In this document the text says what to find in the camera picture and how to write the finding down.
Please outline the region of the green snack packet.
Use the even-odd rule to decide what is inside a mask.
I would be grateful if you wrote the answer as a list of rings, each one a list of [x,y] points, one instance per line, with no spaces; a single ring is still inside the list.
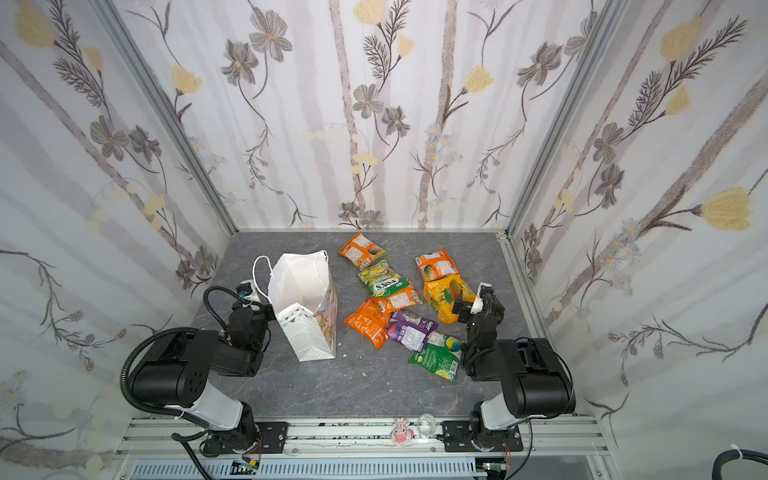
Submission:
[[[463,342],[458,338],[431,332],[421,352],[414,352],[408,363],[419,365],[433,375],[451,383],[455,381],[462,356]]]

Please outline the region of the white cartoon paper bag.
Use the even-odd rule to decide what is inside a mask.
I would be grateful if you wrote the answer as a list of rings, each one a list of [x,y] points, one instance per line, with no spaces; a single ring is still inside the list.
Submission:
[[[251,283],[300,362],[336,357],[338,296],[325,250],[284,253],[276,263],[261,255],[252,264]]]

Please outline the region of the purple Fox's berries packet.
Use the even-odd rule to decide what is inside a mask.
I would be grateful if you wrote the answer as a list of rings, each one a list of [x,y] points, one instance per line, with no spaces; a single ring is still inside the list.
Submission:
[[[408,350],[421,353],[428,336],[436,329],[437,323],[434,320],[403,309],[395,311],[390,317],[387,336]]]

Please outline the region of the green orange Fox's packet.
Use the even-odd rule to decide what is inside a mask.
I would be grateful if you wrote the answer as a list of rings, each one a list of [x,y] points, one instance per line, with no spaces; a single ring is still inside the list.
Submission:
[[[407,278],[380,276],[369,279],[366,286],[374,305],[382,314],[394,313],[423,303],[416,288]]]

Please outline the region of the orange chips packet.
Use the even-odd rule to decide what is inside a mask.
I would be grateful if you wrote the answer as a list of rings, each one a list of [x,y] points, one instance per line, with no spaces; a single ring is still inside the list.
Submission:
[[[344,320],[344,324],[366,337],[380,350],[388,340],[390,319],[391,313],[383,313],[376,300],[369,298]]]

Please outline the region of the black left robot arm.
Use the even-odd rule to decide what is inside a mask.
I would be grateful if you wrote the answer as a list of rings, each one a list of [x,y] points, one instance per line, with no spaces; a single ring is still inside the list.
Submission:
[[[268,297],[242,282],[222,293],[234,302],[219,327],[174,327],[143,340],[127,357],[119,385],[125,400],[151,415],[185,420],[195,434],[172,434],[192,460],[224,454],[280,454],[288,425],[256,420],[250,405],[224,394],[209,377],[253,378],[271,342],[276,315]]]

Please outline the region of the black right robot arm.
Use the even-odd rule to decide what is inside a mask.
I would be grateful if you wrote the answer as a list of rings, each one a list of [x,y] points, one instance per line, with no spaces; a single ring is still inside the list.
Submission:
[[[467,420],[442,423],[440,439],[448,453],[511,453],[524,449],[519,426],[575,410],[567,365],[545,338],[500,339],[504,307],[494,289],[482,283],[475,296],[455,295],[452,313],[466,326],[460,365],[473,381],[497,382],[500,393],[477,403]]]

